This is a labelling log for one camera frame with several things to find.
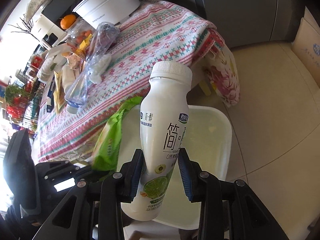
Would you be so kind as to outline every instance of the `striped tablecloth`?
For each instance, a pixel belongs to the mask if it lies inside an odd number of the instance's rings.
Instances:
[[[148,93],[156,62],[173,60],[191,66],[209,51],[215,54],[224,47],[214,24],[165,1],[141,3],[120,30],[109,51],[113,59],[103,82],[89,87],[88,103],[77,115],[65,109],[47,113],[46,87],[38,123],[40,162],[90,155],[97,135],[121,102]]]

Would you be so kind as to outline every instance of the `clear plastic bottle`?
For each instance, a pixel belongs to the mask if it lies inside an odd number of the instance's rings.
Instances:
[[[187,93],[192,72],[180,63],[162,61],[153,66],[151,89],[140,107],[140,139],[145,157],[137,195],[123,211],[141,221],[156,218],[186,131]]]
[[[98,25],[90,43],[85,68],[67,90],[64,97],[67,101],[66,110],[69,113],[77,114],[78,109],[87,103],[89,76],[94,72],[95,65],[104,59],[107,50],[119,33],[119,28],[112,23],[102,22]]]

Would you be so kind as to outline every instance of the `white electric pot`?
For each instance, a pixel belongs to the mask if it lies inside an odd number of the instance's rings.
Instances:
[[[96,29],[101,22],[124,22],[139,5],[139,0],[82,0],[73,11]]]

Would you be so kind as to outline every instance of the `white wall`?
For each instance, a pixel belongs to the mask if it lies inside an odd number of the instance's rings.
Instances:
[[[26,33],[11,33],[18,29],[11,25],[19,24],[23,27],[20,17],[26,12],[30,0],[21,0],[7,19],[0,31],[0,79],[7,82],[10,75],[14,76],[17,69],[24,69],[32,52],[38,46],[39,41]]]

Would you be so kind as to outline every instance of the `green plastic bag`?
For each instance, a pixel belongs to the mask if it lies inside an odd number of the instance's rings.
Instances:
[[[97,171],[115,171],[118,165],[119,149],[122,137],[122,118],[124,113],[139,105],[142,97],[126,100],[109,119],[103,128],[93,149],[92,169]]]

